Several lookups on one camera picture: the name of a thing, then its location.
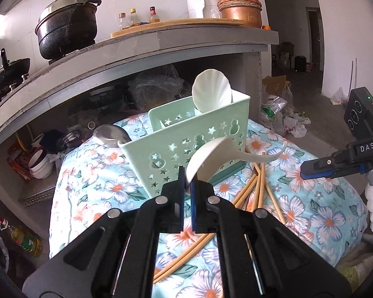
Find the glass bottle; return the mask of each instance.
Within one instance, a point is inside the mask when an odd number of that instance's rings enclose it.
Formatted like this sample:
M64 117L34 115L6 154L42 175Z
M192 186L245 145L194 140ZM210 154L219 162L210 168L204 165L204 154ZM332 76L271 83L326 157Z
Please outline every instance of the glass bottle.
M137 16L136 10L133 8L130 11L131 11L130 27L139 26L141 24L141 21Z
M119 14L119 19L120 19L120 26L119 26L120 30L123 30L123 29L126 29L126 28L130 28L130 24L126 20L126 14L125 14L125 12L122 12L121 14Z
M149 8L149 10L151 10L151 17L149 18L149 22L150 22L150 23L160 22L160 19L159 19L159 17L158 17L157 14L156 14L155 7L154 7L154 6L151 6L151 7Z
M8 221L6 219L0 220L0 230L8 230L8 233L11 236L11 240L13 240L17 245L19 245L21 248L23 248L25 251L29 252L33 256L40 256L43 245L41 243L41 240L36 236L32 235L29 232L24 232L20 228L8 225Z

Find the copper pot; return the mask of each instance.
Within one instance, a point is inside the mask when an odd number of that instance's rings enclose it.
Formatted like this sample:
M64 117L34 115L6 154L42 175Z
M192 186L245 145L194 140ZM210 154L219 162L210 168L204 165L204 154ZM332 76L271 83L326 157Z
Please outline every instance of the copper pot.
M258 0L219 0L217 7L225 19L244 20L246 26L261 28L261 3Z

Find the green plastic basket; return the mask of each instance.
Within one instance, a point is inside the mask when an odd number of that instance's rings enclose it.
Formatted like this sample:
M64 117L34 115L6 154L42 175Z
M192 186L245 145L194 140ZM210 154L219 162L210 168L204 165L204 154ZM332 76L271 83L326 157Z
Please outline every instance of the green plastic basket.
M178 167L187 167L206 142L230 136L244 151L250 97L232 90L232 100L217 110L200 113L189 96L149 111L153 133L124 144L123 150L150 197L157 196L163 184L176 180ZM228 162L217 175L228 176L234 167L240 170L243 166L243 162Z

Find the door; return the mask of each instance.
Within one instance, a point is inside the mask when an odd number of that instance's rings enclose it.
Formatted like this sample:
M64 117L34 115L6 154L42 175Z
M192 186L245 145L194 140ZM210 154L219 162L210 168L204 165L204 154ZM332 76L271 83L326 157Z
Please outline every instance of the door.
M308 11L311 29L311 63L312 68L318 70L321 63L321 35L317 11Z

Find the wooden cutting board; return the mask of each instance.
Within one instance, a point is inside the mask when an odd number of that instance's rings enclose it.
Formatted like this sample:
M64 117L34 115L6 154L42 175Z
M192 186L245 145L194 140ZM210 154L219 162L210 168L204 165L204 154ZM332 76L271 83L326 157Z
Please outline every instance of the wooden cutting board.
M128 34L138 33L144 30L158 29L162 27L180 26L180 25L244 25L243 20L235 19L179 19L171 21L163 21L156 23L148 23L147 25L140 25L132 28L115 31L110 34L111 38L117 38Z

